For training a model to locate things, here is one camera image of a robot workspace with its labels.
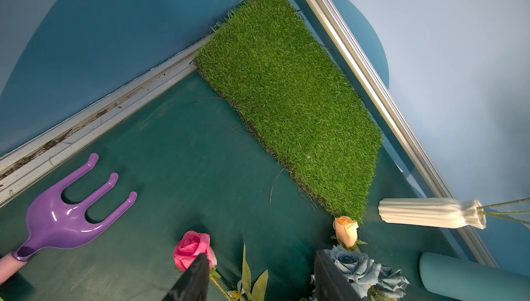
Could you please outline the blue hydrangea bunch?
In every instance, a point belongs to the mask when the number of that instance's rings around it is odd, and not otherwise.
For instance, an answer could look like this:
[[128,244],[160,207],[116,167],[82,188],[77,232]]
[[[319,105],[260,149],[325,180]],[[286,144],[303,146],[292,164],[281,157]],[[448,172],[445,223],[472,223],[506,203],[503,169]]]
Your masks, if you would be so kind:
[[[409,281],[400,269],[393,270],[375,262],[367,254],[357,250],[348,251],[340,245],[323,251],[343,273],[360,300],[399,300],[406,295]],[[314,274],[311,276],[311,283],[315,286]],[[317,300],[315,290],[316,286],[311,300]]]

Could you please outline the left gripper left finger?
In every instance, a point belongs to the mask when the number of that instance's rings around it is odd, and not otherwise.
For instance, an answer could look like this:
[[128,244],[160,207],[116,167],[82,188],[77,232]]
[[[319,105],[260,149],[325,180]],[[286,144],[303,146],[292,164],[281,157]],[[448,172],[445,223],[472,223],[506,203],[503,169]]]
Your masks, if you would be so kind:
[[163,301],[202,301],[207,299],[209,263],[206,254],[200,254],[182,274]]

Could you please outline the peach rose single stem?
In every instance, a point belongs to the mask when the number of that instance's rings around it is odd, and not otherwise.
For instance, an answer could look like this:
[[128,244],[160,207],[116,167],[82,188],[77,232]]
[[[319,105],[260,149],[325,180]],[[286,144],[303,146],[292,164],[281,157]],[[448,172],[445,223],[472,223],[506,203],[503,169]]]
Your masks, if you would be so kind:
[[359,224],[348,216],[341,216],[335,218],[333,221],[333,229],[335,231],[335,239],[345,249],[353,251],[358,249],[359,245],[365,245],[365,242],[358,240],[357,230]]

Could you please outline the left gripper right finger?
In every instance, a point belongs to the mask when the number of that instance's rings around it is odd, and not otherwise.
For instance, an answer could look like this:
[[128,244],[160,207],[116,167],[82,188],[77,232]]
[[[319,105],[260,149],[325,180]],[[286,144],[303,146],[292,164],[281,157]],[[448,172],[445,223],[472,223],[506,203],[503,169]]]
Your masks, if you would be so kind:
[[360,300],[360,296],[348,283],[343,273],[323,250],[316,253],[314,275],[317,300]]

